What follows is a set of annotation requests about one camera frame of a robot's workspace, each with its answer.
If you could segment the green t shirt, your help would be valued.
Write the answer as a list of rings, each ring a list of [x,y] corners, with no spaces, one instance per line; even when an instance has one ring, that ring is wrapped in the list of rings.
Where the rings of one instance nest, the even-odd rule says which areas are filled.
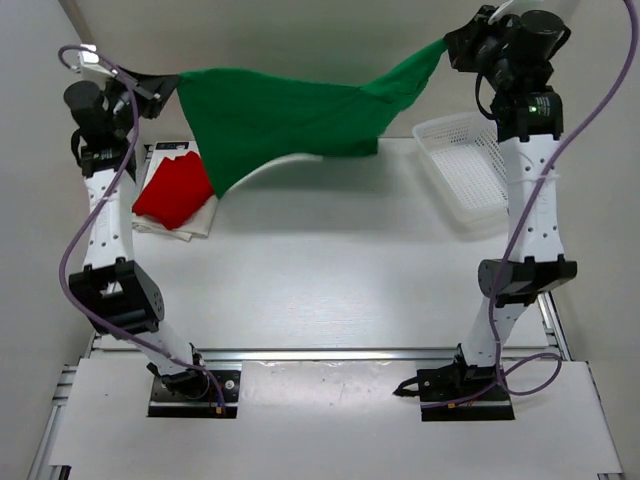
[[[427,87],[446,50],[437,40],[362,85],[310,82],[241,68],[188,71],[178,97],[217,196],[292,154],[363,157]]]

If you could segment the red t shirt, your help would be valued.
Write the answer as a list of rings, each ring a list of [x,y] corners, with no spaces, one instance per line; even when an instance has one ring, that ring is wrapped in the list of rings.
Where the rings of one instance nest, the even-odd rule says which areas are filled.
[[[188,151],[174,159],[165,157],[136,201],[158,207],[162,213],[178,208],[192,211],[213,195],[199,154]]]

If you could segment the white t shirt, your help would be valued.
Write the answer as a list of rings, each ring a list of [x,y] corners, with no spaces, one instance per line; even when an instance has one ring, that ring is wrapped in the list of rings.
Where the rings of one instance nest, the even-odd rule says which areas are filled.
[[[169,209],[162,213],[158,207],[136,201],[132,208],[132,227],[138,233],[158,234],[190,242],[209,236],[218,206],[218,198],[209,197],[198,209]]]

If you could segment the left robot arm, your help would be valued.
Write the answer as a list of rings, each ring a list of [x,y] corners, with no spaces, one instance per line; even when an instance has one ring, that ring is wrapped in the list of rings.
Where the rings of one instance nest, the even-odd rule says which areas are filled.
[[[71,152],[89,198],[91,224],[82,268],[63,277],[74,301],[87,310],[94,329],[144,353],[148,370],[169,391],[188,400],[206,395],[210,377],[200,353],[164,324],[158,285],[135,261],[132,205],[136,182],[135,144],[128,136],[140,118],[159,116],[179,84],[177,75],[127,71],[105,85],[81,80],[63,95],[77,125]]]

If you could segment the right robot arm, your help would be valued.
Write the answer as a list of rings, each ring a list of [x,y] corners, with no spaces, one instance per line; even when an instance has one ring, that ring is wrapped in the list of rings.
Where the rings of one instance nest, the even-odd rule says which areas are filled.
[[[509,222],[500,259],[478,267],[484,296],[471,333],[459,345],[449,387],[460,399],[495,377],[500,350],[515,322],[542,292],[573,279],[557,220],[552,157],[564,132],[563,102],[550,86],[552,57],[571,31],[539,1],[481,7],[465,26],[445,35],[453,69],[487,81],[494,98],[481,114],[494,121],[504,161]]]

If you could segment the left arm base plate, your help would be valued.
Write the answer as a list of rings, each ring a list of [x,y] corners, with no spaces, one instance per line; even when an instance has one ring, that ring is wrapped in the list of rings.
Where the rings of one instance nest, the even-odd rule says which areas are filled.
[[[241,387],[240,370],[211,370],[216,378],[224,398],[219,404],[219,395],[215,385],[207,376],[200,373],[188,376],[180,374],[178,382],[164,383],[169,377],[161,378],[157,368],[151,363],[147,369],[154,375],[147,416],[150,418],[200,418],[235,419]]]

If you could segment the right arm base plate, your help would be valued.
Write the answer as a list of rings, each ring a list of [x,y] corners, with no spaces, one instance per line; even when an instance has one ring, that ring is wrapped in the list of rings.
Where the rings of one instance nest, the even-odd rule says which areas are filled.
[[[511,421],[510,395],[492,374],[488,379],[463,381],[453,364],[418,369],[394,390],[400,398],[419,398],[422,422]]]

